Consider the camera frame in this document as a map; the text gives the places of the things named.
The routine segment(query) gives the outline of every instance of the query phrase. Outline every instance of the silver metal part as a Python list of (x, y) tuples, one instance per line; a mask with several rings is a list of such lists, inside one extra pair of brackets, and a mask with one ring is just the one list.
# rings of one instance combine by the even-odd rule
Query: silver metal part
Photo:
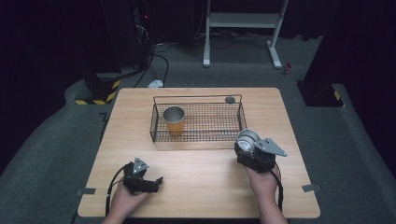
[(288, 156), (288, 153), (286, 153), (282, 148), (280, 148), (271, 138), (262, 139), (256, 142), (254, 146), (263, 152), (267, 152), (283, 157)]
[(241, 131), (237, 137), (238, 146), (240, 146), (244, 151), (249, 152), (254, 150), (254, 144), (259, 140), (259, 135), (250, 129)]
[(177, 105), (169, 106), (163, 111), (163, 118), (166, 122), (178, 123), (184, 119), (184, 110)]
[(140, 160), (138, 157), (134, 158), (134, 174), (147, 170), (149, 165)]

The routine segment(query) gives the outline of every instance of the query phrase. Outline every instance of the wrist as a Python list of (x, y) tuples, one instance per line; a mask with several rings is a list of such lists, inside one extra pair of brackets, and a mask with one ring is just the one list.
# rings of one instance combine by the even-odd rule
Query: wrist
[(276, 204), (275, 194), (258, 194), (256, 200), (258, 205)]
[(118, 214), (108, 213), (107, 217), (103, 220), (102, 224), (122, 224), (126, 217), (120, 216)]

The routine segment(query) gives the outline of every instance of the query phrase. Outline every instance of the metal stand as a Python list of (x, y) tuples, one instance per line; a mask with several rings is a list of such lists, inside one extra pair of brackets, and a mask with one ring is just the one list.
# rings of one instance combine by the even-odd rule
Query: metal stand
[(210, 28), (211, 27), (247, 27), (247, 28), (273, 28), (274, 34), (267, 46), (270, 51), (274, 67), (282, 68), (277, 56), (275, 44), (282, 25), (289, 0), (284, 0), (279, 13), (211, 13), (210, 0), (207, 0), (206, 29), (204, 48), (204, 67), (210, 66)]

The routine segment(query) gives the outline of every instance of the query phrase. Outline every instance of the white stand leg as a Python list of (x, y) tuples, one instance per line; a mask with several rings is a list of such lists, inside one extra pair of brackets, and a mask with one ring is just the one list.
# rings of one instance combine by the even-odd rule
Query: white stand leg
[(204, 67), (210, 66), (210, 0), (207, 0), (205, 47), (204, 47)]
[(280, 27), (282, 26), (283, 18), (285, 17), (285, 11), (286, 11), (286, 7), (288, 6), (288, 2), (289, 2), (289, 0), (283, 1), (282, 7), (279, 12), (279, 16), (277, 17), (277, 20), (276, 20), (276, 27), (275, 27), (274, 34), (273, 34), (273, 39), (271, 41), (267, 41), (268, 49), (270, 50), (270, 54), (273, 59), (274, 67), (276, 69), (282, 68), (282, 63), (280, 62), (279, 57), (277, 56), (277, 53), (275, 50), (275, 43), (277, 41), (277, 36), (279, 35)]
[(271, 47), (271, 41), (267, 41), (268, 49), (270, 50), (271, 58), (276, 69), (282, 68), (282, 63), (280, 63), (279, 57), (277, 57), (276, 49)]

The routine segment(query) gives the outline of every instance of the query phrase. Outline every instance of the wooden table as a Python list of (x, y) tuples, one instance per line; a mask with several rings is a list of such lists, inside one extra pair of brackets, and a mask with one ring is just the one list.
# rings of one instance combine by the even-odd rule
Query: wooden table
[(154, 96), (229, 94), (242, 94), (247, 127), (261, 138), (272, 138), (288, 153), (288, 157), (276, 157), (282, 173), (285, 217), (318, 217), (315, 193), (302, 189), (310, 180), (275, 88), (120, 90), (86, 186), (95, 193), (83, 195), (78, 214), (104, 217), (112, 177), (139, 157), (149, 165), (144, 178), (155, 181), (163, 176), (163, 183), (132, 217), (259, 217), (248, 176), (236, 162), (233, 141), (153, 143), (149, 134)]

